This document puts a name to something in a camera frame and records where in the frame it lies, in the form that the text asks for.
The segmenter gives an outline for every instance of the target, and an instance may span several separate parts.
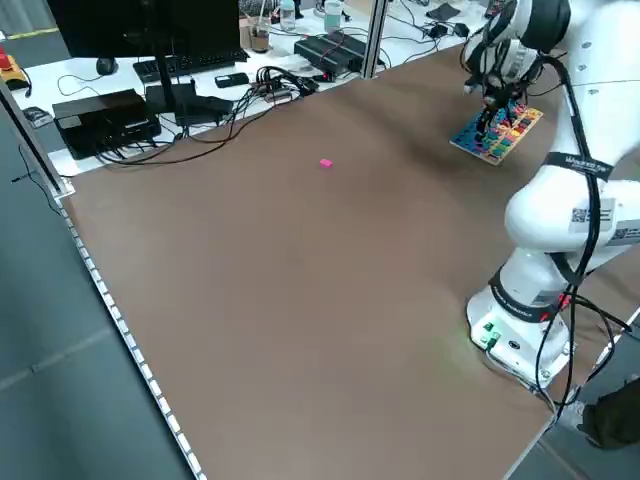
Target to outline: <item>gray floor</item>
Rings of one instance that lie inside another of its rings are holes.
[[[59,34],[3,45],[24,67],[68,56]],[[66,227],[28,179],[10,183],[25,168],[3,115],[0,478],[191,478]],[[48,151],[63,146],[53,126],[38,137]],[[640,342],[623,340],[583,399],[619,388],[639,369]],[[544,441],[512,478],[604,480],[635,478],[640,470],[640,447],[602,452],[561,427]]]

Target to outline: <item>water bottle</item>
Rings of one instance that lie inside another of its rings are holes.
[[[342,2],[340,0],[326,0],[324,2],[324,29],[327,33],[340,29],[342,16]]]
[[[280,2],[280,26],[286,32],[296,28],[296,6],[293,0]]]

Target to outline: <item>table surface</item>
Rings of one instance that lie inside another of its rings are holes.
[[[479,107],[464,79],[451,49],[200,161],[76,179],[65,206],[209,478],[496,479],[544,428],[464,306],[554,122],[488,166],[448,144]]]
[[[393,66],[397,66],[410,56],[416,55],[415,58],[418,58],[421,54],[426,54],[425,52],[428,52],[429,50],[432,50],[430,53],[435,52],[435,49],[432,48],[432,43],[420,43],[422,41],[421,33],[417,29],[411,25],[402,23],[412,21],[411,15],[406,10],[406,8],[408,8],[413,13],[416,23],[422,25],[426,20],[425,12],[434,8],[435,5],[436,4],[425,8],[407,1],[405,1],[404,5],[401,2],[394,2],[393,5],[390,5],[388,12],[389,17],[386,20],[384,29],[384,37],[387,38],[385,38],[382,43],[382,48],[384,52],[386,52],[386,54],[381,52],[381,58],[383,60],[387,61],[388,56],[391,60],[391,64]],[[454,17],[452,21],[465,23],[469,26],[471,31],[479,28],[484,23],[485,20],[483,19],[482,14],[484,13],[485,7],[482,5],[473,1],[464,0],[458,1],[456,7],[462,12],[458,16]],[[365,15],[359,10],[349,6],[346,6],[345,9],[352,16],[352,21],[343,25],[345,33],[366,41],[367,31],[369,28],[368,15]],[[196,80],[196,91],[198,95],[216,96],[229,100],[237,100],[242,97],[248,87],[238,86],[219,89],[215,85],[214,77],[229,73],[245,72],[250,78],[253,78],[256,71],[265,65],[276,65],[302,75],[320,73],[315,71],[306,59],[298,55],[293,55],[294,44],[302,35],[318,35],[324,33],[324,23],[322,18],[314,15],[313,10],[306,10],[303,13],[305,17],[296,22],[296,29],[294,33],[298,35],[284,35],[282,32],[274,30],[270,41],[272,48],[267,54],[256,54],[248,51],[250,58],[246,63],[238,63],[235,67],[193,75],[192,77]],[[439,48],[448,48],[461,42],[462,39],[458,37],[445,37],[439,42]],[[96,78],[95,59],[75,58],[28,68],[27,72],[34,84],[33,94],[30,98],[25,98],[22,91],[17,91],[14,92],[14,98],[21,109],[37,106],[46,111],[52,112],[53,104],[94,96],[96,92],[98,94],[106,94],[133,88],[137,93],[143,95],[144,86],[132,67],[132,65],[137,61],[137,58],[120,58],[118,59],[118,63],[120,65],[119,70],[114,75],[103,77],[89,83],[73,77],[63,78],[60,81],[60,89],[64,93],[68,94],[76,92],[87,86],[95,90],[94,92],[87,88],[71,96],[65,96],[61,93],[58,89],[57,80],[64,75],[75,75],[81,79]],[[340,80],[334,84],[321,84],[321,90],[335,87],[356,77],[357,75],[353,75],[350,78]],[[188,82],[190,78],[190,76],[183,76],[181,81]],[[247,115],[264,111],[270,107],[270,104],[262,100],[257,101],[249,108]],[[173,139],[173,133],[171,133],[171,131],[176,132],[179,130],[179,127],[172,123],[175,119],[173,114],[165,114],[163,117],[164,118],[161,118],[161,123],[163,125],[162,134],[155,137],[155,139],[171,141]],[[213,125],[199,129],[192,129],[192,132],[198,133],[206,131],[212,127]],[[135,155],[137,151],[135,149],[124,149],[123,153],[127,156],[132,156]],[[103,163],[95,157],[75,161],[66,148],[50,152],[49,156],[58,170],[58,173],[66,176],[74,176],[78,173],[93,170],[103,165]]]

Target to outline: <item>person's foot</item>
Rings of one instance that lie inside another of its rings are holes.
[[[582,415],[584,414],[585,404],[576,400],[571,405],[567,405],[562,411],[562,415],[558,420],[560,425],[567,428],[578,430],[578,426],[582,425]]]
[[[584,402],[579,402],[578,400],[573,402],[571,405],[567,405],[562,411],[562,416],[560,417],[560,420],[558,420],[558,423],[566,428],[575,430],[581,435],[584,435],[589,442],[594,446],[599,447],[600,445],[598,442],[596,442],[591,435],[584,430],[583,423],[585,406]]]

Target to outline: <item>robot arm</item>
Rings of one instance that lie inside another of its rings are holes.
[[[534,12],[549,6],[538,7],[538,3],[556,5],[561,12],[570,7],[570,12],[561,18],[548,17],[551,27],[547,29]],[[586,270],[640,243],[640,185],[608,181],[616,164],[640,144],[640,88],[628,82],[640,78],[640,56],[635,55],[640,50],[639,24],[640,2],[636,1],[573,0],[569,5],[558,0],[520,0],[481,29],[464,53],[472,78],[486,85],[491,83],[487,76],[499,73],[496,65],[502,70],[508,67],[508,60],[500,63],[505,58],[500,49],[504,51],[507,42],[519,39],[520,47],[541,51],[560,42],[569,51],[574,101],[560,108],[556,136],[544,164],[507,206],[505,223],[517,248],[467,306],[472,340],[487,350],[491,339],[491,356],[530,385],[541,379],[546,387],[570,357],[569,331],[559,318],[550,324],[550,315],[557,313],[558,298],[573,283],[555,259],[560,255],[575,271],[588,238],[592,192],[581,166],[598,173],[595,181],[601,203],[598,241]],[[539,39],[530,30],[533,25],[552,40]],[[497,62],[485,68],[493,58]],[[513,84],[527,75],[518,73]],[[510,88],[507,82],[493,85],[498,93]],[[576,111],[582,119],[588,158],[576,138]]]
[[[565,36],[571,18],[569,0],[514,0],[473,34],[464,63],[479,83],[492,72],[511,83],[520,80],[537,57],[549,53]]]

